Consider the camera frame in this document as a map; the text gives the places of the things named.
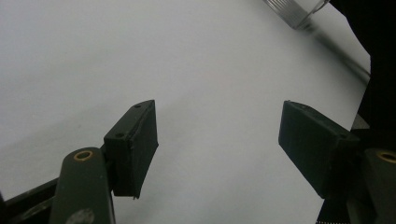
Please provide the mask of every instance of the white surface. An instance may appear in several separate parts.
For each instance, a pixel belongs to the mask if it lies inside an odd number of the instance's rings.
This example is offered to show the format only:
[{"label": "white surface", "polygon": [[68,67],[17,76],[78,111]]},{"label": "white surface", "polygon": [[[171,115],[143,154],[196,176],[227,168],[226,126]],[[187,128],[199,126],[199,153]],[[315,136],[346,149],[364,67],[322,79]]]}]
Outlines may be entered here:
[{"label": "white surface", "polygon": [[[367,68],[335,9],[314,20]],[[0,74],[6,199],[156,100],[160,146],[118,223],[314,223],[321,199],[277,144],[283,101],[350,128],[365,87],[261,0],[2,1]]]}]

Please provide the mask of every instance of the white table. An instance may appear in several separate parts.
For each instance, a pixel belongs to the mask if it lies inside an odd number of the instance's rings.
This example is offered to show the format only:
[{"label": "white table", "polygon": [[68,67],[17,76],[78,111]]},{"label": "white table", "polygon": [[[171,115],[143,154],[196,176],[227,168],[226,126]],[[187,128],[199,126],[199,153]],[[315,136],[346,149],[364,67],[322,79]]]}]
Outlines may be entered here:
[{"label": "white table", "polygon": [[[368,69],[341,14],[314,20]],[[5,199],[156,100],[141,198],[114,198],[138,224],[314,223],[322,200],[277,144],[283,101],[349,129],[366,85],[261,0],[2,1],[0,74]]]}]

